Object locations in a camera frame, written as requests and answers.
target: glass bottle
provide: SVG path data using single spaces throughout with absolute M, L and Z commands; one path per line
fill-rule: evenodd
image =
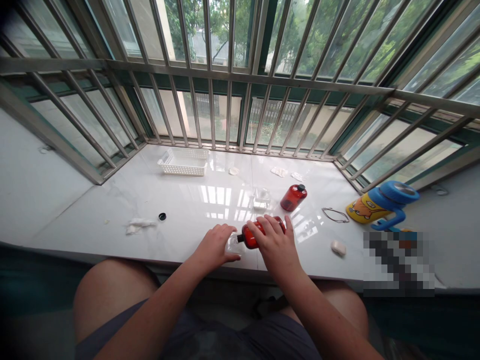
M 283 233 L 285 234 L 285 231 L 287 231 L 285 229 L 285 225 L 284 225 L 284 222 L 282 221 L 282 219 L 280 218 L 280 216 L 274 216 L 273 217 L 276 221 L 278 221 L 278 224 L 280 225 L 281 227 L 281 230 L 283 231 Z M 264 227 L 262 226 L 261 223 L 259 223 L 258 221 L 255 221 L 253 223 L 257 228 L 260 229 L 260 231 L 265 235 L 265 230 L 264 230 Z M 259 247 L 259 245 L 257 244 L 257 241 L 255 240 L 255 237 L 254 235 L 252 234 L 252 232 L 250 231 L 249 227 L 247 226 L 247 224 L 243 225 L 242 228 L 241 228 L 241 234 L 240 235 L 237 235 L 237 241 L 239 243 L 241 242 L 244 242 L 245 243 L 245 246 L 248 248 L 248 249 L 256 249 Z
M 292 185 L 286 191 L 285 196 L 280 201 L 280 206 L 286 211 L 293 211 L 307 197 L 305 185 Z

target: kids water bottle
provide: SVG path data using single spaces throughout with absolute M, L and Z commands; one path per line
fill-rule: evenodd
M 396 216 L 380 225 L 371 227 L 383 231 L 405 220 L 402 210 L 406 204 L 413 203 L 420 198 L 419 193 L 403 182 L 387 181 L 363 194 L 346 207 L 346 213 L 358 223 L 372 223 L 386 215 L 395 213 Z

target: leg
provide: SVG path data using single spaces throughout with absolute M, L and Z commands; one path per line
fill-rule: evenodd
M 132 260 L 109 258 L 92 267 L 78 285 L 73 300 L 76 343 L 149 298 L 159 285 L 150 270 Z
M 364 338 L 368 339 L 369 321 L 367 310 L 357 293 L 342 281 L 317 280 L 315 285 L 355 329 Z M 291 306 L 286 306 L 279 312 L 302 324 Z

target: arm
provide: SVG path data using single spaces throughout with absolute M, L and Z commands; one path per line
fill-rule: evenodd
M 120 328 L 95 357 L 158 359 L 180 313 L 198 283 L 211 271 L 240 256 L 225 253 L 232 232 L 227 224 L 209 230 L 198 248 Z
M 258 217 L 265 235 L 247 222 L 258 242 L 268 272 L 324 359 L 382 359 L 352 324 L 323 296 L 300 265 L 292 222 L 285 216 L 286 234 L 271 216 Z

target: white marble countertop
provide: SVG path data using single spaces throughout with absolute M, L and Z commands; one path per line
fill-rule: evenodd
M 283 217 L 280 200 L 288 187 L 299 182 L 291 172 L 303 175 L 307 198 L 290 216 L 302 266 L 313 277 L 363 280 L 367 225 L 336 223 L 321 208 L 345 211 L 358 194 L 328 162 L 211 151 L 205 176 L 163 174 L 158 159 L 168 148 L 147 145 L 104 185 L 93 186 L 59 217 L 46 226 L 27 247 L 74 253 L 119 256 L 181 263 L 195 250 L 208 229 L 228 223 L 238 230 L 261 213 L 254 213 L 254 188 L 268 188 L 272 201 L 268 214 Z M 239 169 L 230 175 L 229 168 Z M 270 172 L 280 167 L 285 177 Z M 157 227 L 126 235 L 132 218 L 166 220 Z M 341 258 L 330 249 L 332 241 L 346 244 Z M 266 270 L 258 249 L 246 250 L 241 261 L 226 267 Z

